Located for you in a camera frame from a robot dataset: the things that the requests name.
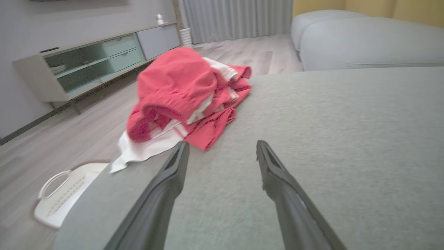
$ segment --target yellow panel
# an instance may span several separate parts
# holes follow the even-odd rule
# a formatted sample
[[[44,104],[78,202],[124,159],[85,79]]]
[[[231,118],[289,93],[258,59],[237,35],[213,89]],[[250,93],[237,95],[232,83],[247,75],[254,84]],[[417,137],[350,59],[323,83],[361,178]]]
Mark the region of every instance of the yellow panel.
[[[444,27],[444,0],[398,0],[393,18]]]
[[[294,0],[293,16],[323,9],[344,9],[345,0]]]
[[[392,17],[396,0],[347,0],[345,10],[370,16]]]

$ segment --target gray curtain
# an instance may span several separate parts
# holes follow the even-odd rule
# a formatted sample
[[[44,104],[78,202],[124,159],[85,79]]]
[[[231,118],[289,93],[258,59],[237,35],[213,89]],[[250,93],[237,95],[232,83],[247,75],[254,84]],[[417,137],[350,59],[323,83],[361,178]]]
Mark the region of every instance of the gray curtain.
[[[183,0],[194,44],[290,32],[293,0]]]

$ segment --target red cloth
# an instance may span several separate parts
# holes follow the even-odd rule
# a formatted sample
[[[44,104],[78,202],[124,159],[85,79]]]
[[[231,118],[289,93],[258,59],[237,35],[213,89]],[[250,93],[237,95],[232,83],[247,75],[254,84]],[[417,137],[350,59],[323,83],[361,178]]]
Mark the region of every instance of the red cloth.
[[[238,75],[226,81],[219,70],[191,48],[176,48],[159,56],[138,76],[139,102],[128,119],[129,138],[136,142],[148,141],[176,119],[188,131],[185,141],[208,150],[235,118],[233,107],[251,90],[244,79],[251,77],[250,67],[230,67]],[[229,87],[239,95],[238,99],[231,101]],[[213,93],[211,104],[203,112],[206,118],[187,125],[191,114]],[[221,105],[224,109],[215,112]]]

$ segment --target gray fabric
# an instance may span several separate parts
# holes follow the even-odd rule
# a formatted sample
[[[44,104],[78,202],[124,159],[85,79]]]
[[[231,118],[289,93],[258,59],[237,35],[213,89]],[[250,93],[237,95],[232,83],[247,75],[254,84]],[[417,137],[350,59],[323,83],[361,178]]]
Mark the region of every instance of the gray fabric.
[[[383,17],[320,22],[301,40],[305,71],[444,66],[444,29]]]
[[[289,33],[292,0],[184,0],[194,44]]]
[[[165,249],[283,249],[274,204],[262,190],[258,139],[348,249],[439,249],[443,79],[443,67],[255,77],[213,148],[191,148]],[[102,173],[67,216],[55,249],[100,249],[167,154]]]
[[[327,9],[303,13],[293,18],[291,24],[291,38],[296,50],[301,49],[301,39],[304,31],[312,24],[345,18],[368,17],[366,14],[346,10]]]

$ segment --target white cabinet door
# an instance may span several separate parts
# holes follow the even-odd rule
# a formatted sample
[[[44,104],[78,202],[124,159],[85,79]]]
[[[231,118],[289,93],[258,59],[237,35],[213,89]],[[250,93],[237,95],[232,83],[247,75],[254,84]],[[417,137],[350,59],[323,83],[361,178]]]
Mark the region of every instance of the white cabinet door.
[[[180,45],[175,24],[139,31],[137,37],[147,60]]]

